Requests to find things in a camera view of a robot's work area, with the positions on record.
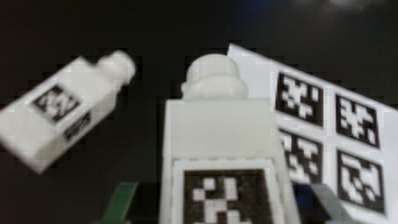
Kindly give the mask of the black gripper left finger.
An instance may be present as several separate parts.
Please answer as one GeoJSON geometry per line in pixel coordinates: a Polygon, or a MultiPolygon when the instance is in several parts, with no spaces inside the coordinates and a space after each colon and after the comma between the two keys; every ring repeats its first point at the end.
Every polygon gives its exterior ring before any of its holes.
{"type": "Polygon", "coordinates": [[[127,211],[136,188],[138,184],[134,182],[122,182],[117,184],[104,214],[90,224],[131,224],[131,221],[127,220],[127,211]]]}

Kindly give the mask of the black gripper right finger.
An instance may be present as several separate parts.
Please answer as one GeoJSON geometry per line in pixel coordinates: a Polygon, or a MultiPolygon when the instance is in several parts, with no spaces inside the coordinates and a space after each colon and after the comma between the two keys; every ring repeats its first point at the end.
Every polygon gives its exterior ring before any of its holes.
{"type": "Polygon", "coordinates": [[[301,224],[357,224],[325,184],[294,185],[301,224]]]}

